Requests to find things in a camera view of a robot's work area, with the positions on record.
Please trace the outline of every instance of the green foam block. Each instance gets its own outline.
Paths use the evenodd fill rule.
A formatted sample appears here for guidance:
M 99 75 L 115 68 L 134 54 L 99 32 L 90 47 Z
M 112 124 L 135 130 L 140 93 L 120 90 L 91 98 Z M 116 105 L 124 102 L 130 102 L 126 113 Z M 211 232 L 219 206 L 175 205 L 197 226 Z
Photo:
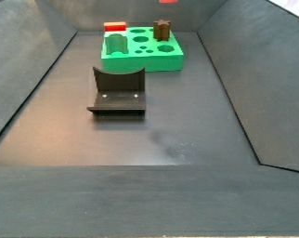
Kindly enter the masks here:
M 123 39 L 126 35 L 128 37 L 128 53 L 120 51 L 112 53 L 112 49 L 123 45 L 119 39 Z M 107 72 L 127 73 L 144 67 L 147 72 L 181 71 L 183 69 L 185 52 L 174 33 L 171 33 L 169 41 L 158 42 L 154 38 L 152 27 L 131 27 L 126 33 L 107 32 L 104 39 L 107 40 L 103 44 L 102 61 L 103 69 Z

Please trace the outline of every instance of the gray surface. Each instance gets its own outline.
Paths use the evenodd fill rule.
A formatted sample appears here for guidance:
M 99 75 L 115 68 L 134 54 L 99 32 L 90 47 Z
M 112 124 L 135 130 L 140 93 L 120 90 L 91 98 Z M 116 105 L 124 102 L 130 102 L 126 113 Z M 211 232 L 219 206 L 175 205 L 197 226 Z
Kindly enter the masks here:
M 86 110 L 103 33 L 80 33 L 0 139 L 0 165 L 255 164 L 201 39 L 177 37 L 185 69 L 147 73 L 146 120 L 131 120 Z
M 299 236 L 299 174 L 231 165 L 0 167 L 0 237 Z
M 44 1 L 0 1 L 0 131 L 75 33 Z
M 163 5 L 158 0 L 47 0 L 79 31 L 103 31 L 106 21 L 131 25 L 173 20 L 174 32 L 197 32 L 226 0 L 189 0 Z
M 261 162 L 299 170 L 299 18 L 230 0 L 201 35 Z

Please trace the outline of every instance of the red block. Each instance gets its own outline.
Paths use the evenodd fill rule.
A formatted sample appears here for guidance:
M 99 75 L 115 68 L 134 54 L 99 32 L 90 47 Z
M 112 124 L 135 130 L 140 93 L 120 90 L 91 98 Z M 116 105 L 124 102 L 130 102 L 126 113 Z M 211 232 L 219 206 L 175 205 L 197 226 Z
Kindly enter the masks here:
M 160 0 L 162 4 L 175 4 L 178 2 L 179 2 L 179 0 Z
M 127 22 L 104 22 L 104 31 L 106 32 L 124 32 L 127 31 Z

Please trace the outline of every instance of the hole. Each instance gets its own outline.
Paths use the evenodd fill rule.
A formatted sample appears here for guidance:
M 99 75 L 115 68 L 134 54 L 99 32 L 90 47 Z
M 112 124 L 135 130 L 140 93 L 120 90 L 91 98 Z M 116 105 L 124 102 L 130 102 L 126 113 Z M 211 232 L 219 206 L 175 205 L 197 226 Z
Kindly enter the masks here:
M 132 33 L 144 33 L 146 30 L 144 29 L 134 29 L 131 30 Z
M 136 36 L 134 37 L 135 42 L 148 42 L 150 38 L 147 36 Z
M 167 53 L 170 53 L 175 50 L 174 46 L 167 46 L 167 45 L 159 46 L 158 48 L 160 51 L 167 52 Z

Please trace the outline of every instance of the bin floor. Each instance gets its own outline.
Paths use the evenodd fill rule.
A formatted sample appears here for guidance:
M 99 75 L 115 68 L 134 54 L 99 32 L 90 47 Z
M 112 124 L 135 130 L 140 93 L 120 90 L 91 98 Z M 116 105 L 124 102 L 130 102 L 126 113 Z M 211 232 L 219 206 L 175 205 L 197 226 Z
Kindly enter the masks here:
M 146 117 L 96 117 L 103 33 L 80 33 L 0 139 L 0 165 L 255 164 L 199 36 L 177 37 L 185 69 L 147 73 Z

